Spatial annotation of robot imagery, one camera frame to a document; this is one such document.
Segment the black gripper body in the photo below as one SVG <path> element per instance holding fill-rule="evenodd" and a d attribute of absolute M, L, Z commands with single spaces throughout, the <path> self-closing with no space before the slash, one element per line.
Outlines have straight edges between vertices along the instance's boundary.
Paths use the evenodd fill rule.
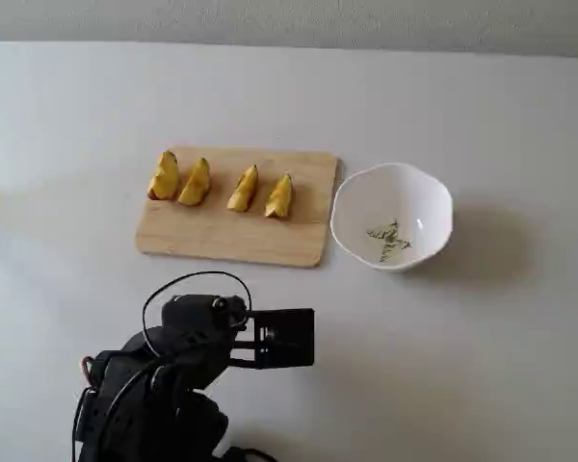
<path fill-rule="evenodd" d="M 247 312 L 245 301 L 237 295 L 178 295 L 162 308 L 162 328 L 173 338 L 212 339 L 242 330 Z"/>

